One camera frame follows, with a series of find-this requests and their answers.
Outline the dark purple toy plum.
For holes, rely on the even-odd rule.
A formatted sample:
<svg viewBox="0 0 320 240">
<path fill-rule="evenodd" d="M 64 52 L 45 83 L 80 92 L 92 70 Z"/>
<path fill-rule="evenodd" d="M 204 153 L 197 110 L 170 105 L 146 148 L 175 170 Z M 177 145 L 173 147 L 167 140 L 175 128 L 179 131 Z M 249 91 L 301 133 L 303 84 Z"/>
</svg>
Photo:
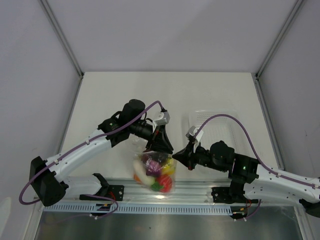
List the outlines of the dark purple toy plum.
<svg viewBox="0 0 320 240">
<path fill-rule="evenodd" d="M 146 163 L 148 160 L 153 160 L 160 164 L 165 163 L 169 155 L 162 152 L 147 152 L 141 155 L 141 160 L 143 163 Z"/>
</svg>

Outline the yellow toy banana bunch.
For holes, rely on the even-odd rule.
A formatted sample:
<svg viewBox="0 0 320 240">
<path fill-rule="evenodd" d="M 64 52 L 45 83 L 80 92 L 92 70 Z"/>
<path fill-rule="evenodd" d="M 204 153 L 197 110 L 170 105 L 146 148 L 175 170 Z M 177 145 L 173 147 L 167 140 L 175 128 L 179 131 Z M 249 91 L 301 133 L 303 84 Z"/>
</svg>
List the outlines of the yellow toy banana bunch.
<svg viewBox="0 0 320 240">
<path fill-rule="evenodd" d="M 173 175 L 176 171 L 176 163 L 173 158 L 168 158 L 164 165 L 161 167 L 162 175 Z"/>
</svg>

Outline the clear zip top bag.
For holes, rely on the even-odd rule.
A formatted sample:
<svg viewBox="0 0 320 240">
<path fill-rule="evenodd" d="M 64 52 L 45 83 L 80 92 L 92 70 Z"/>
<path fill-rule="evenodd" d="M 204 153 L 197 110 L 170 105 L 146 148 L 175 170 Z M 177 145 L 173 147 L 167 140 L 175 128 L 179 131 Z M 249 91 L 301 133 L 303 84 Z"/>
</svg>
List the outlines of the clear zip top bag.
<svg viewBox="0 0 320 240">
<path fill-rule="evenodd" d="M 175 185 L 177 161 L 171 154 L 146 149 L 146 144 L 137 137 L 128 144 L 133 154 L 133 179 L 154 192 L 167 194 Z"/>
</svg>

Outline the red toy tomato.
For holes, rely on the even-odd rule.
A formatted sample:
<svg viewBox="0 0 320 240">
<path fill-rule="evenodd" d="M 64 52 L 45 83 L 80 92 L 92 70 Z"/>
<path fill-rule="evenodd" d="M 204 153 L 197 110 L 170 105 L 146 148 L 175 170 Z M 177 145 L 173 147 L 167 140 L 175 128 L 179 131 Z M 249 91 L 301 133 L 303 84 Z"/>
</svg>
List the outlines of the red toy tomato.
<svg viewBox="0 0 320 240">
<path fill-rule="evenodd" d="M 158 192 L 161 192 L 161 193 L 170 192 L 173 186 L 173 180 L 167 174 L 163 174 L 158 178 L 156 178 L 156 183 L 157 183 L 156 189 Z"/>
</svg>

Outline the white toy radish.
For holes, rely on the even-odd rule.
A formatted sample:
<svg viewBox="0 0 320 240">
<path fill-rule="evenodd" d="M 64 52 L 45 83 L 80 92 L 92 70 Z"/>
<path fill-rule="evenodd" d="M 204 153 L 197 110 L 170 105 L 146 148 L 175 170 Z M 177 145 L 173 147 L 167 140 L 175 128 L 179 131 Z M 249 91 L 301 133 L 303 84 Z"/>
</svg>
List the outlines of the white toy radish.
<svg viewBox="0 0 320 240">
<path fill-rule="evenodd" d="M 140 160 L 135 159 L 132 165 L 134 174 L 140 178 L 142 185 L 150 187 L 155 183 L 156 179 L 154 177 L 146 175 L 146 169 Z"/>
</svg>

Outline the orange toy orange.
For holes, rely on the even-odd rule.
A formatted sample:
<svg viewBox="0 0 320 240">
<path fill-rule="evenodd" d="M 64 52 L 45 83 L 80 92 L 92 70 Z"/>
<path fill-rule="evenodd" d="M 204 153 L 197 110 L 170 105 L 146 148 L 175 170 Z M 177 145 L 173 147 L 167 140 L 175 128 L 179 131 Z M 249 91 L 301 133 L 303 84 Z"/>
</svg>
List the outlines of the orange toy orange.
<svg viewBox="0 0 320 240">
<path fill-rule="evenodd" d="M 139 178 L 136 174 L 133 175 L 133 179 L 134 179 L 137 183 L 142 184 L 140 178 Z"/>
</svg>

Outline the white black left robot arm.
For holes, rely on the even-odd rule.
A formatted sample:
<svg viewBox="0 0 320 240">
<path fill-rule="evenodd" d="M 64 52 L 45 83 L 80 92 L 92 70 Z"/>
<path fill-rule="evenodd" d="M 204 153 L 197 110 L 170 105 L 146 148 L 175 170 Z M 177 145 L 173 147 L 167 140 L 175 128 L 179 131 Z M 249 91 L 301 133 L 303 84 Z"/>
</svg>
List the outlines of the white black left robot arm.
<svg viewBox="0 0 320 240">
<path fill-rule="evenodd" d="M 99 173 L 88 177 L 71 177 L 70 174 L 94 156 L 112 149 L 134 135 L 146 141 L 146 150 L 172 154 L 173 147 L 166 133 L 170 121 L 168 111 L 162 107 L 155 119 L 147 123 L 150 108 L 138 99 L 131 99 L 121 111 L 100 123 L 86 139 L 72 149 L 55 156 L 34 158 L 30 163 L 28 186 L 32 186 L 38 201 L 45 207 L 63 198 L 80 200 L 114 199 L 112 186 Z"/>
</svg>

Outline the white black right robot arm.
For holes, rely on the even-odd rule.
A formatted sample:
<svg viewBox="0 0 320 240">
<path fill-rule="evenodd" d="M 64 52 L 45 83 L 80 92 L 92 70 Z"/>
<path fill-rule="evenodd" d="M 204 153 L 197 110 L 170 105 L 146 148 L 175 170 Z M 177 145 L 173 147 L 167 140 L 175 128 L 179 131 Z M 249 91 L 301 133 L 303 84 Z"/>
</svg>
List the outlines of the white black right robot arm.
<svg viewBox="0 0 320 240">
<path fill-rule="evenodd" d="M 172 156 L 190 171 L 197 165 L 227 173 L 228 187 L 213 187 L 215 203 L 244 204 L 259 201 L 303 206 L 313 217 L 320 216 L 320 180 L 263 166 L 257 159 L 235 153 L 222 140 L 207 150 L 188 145 Z"/>
</svg>

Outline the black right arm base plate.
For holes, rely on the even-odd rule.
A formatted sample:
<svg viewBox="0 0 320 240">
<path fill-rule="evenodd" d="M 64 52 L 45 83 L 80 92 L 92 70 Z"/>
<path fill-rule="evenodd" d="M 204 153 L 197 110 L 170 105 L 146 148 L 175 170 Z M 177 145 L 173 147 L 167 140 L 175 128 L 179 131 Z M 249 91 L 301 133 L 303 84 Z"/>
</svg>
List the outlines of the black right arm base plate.
<svg viewBox="0 0 320 240">
<path fill-rule="evenodd" d="M 211 196 L 214 203 L 222 204 L 245 204 L 249 203 L 250 201 L 254 204 L 257 204 L 259 202 L 258 199 L 249 199 L 245 197 L 245 191 L 243 189 L 235 189 L 232 187 L 212 187 Z"/>
</svg>

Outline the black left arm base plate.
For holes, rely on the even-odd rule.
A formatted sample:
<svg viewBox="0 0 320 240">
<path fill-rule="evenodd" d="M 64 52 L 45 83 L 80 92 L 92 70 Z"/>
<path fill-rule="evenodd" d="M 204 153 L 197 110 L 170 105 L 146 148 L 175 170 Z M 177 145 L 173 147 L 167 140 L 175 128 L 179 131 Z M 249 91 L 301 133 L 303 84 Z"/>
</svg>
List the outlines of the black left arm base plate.
<svg viewBox="0 0 320 240">
<path fill-rule="evenodd" d="M 106 197 L 121 202 L 124 198 L 124 185 L 109 185 Z"/>
</svg>

